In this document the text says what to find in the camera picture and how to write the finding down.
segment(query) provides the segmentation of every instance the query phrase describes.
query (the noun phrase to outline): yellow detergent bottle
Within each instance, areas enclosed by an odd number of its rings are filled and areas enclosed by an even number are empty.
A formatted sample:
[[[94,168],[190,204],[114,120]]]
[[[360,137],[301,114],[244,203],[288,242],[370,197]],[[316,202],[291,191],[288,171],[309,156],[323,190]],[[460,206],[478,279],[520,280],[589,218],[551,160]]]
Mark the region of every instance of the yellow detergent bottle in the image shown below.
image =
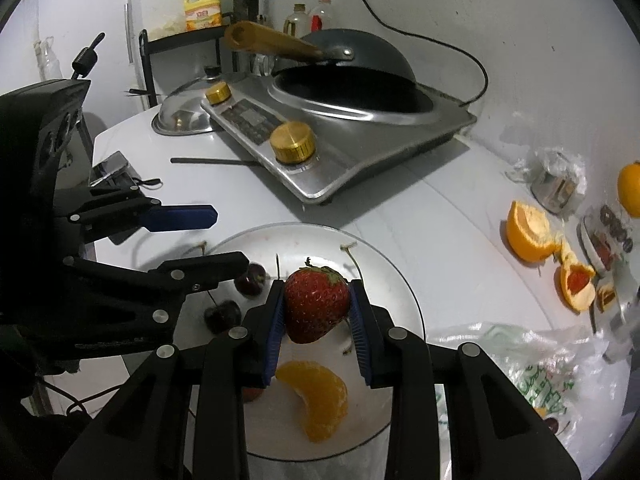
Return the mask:
[[[219,27],[222,25],[220,0],[184,0],[187,30]]]

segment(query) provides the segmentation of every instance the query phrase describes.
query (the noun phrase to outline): wooden handle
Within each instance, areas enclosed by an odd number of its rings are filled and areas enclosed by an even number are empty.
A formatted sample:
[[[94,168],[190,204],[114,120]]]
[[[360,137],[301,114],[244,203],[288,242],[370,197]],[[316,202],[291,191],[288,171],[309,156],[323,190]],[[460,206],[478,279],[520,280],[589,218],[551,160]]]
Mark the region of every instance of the wooden handle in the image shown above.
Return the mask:
[[[238,22],[227,27],[225,43],[231,50],[280,56],[303,62],[322,61],[315,45],[254,22]]]

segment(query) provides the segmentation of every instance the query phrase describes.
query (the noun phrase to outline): metal screw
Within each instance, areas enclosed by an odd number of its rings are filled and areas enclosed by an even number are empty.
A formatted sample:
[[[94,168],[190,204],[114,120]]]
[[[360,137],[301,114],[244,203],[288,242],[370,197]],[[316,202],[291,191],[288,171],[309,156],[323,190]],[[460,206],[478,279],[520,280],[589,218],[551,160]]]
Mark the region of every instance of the metal screw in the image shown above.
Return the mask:
[[[166,310],[162,309],[154,311],[151,317],[156,323],[166,323],[167,321],[169,321],[169,314]]]
[[[406,330],[401,326],[395,326],[393,328],[390,328],[389,332],[387,333],[389,334],[389,337],[391,339],[396,339],[398,341],[406,337]]]
[[[246,337],[249,331],[244,326],[235,326],[229,329],[229,337],[231,339],[242,339]]]
[[[173,345],[162,345],[158,350],[156,350],[156,355],[161,359],[167,359],[171,357],[175,353],[175,348]]]
[[[464,343],[462,345],[462,353],[469,357],[478,357],[480,355],[480,347],[473,343]]]

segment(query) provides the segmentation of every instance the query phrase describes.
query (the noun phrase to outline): gold knob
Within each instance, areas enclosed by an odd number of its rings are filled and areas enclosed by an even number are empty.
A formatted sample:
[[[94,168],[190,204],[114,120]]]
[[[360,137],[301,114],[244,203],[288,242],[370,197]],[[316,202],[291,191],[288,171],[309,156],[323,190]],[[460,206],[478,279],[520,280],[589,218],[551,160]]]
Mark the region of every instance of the gold knob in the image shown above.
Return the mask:
[[[209,88],[204,95],[206,95],[209,103],[219,105],[231,97],[231,88],[226,84],[226,81],[219,81]]]
[[[276,158],[283,164],[304,162],[316,150],[311,127],[298,121],[278,126],[271,134],[269,142]]]

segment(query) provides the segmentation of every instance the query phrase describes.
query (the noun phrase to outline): red strawberry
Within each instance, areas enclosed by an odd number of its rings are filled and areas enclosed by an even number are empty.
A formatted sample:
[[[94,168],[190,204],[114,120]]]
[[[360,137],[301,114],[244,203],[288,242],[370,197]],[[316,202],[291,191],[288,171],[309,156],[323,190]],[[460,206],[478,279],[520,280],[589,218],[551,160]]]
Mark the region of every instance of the red strawberry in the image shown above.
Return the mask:
[[[331,267],[315,267],[310,258],[284,284],[284,322],[294,343],[317,341],[348,314],[349,287]]]

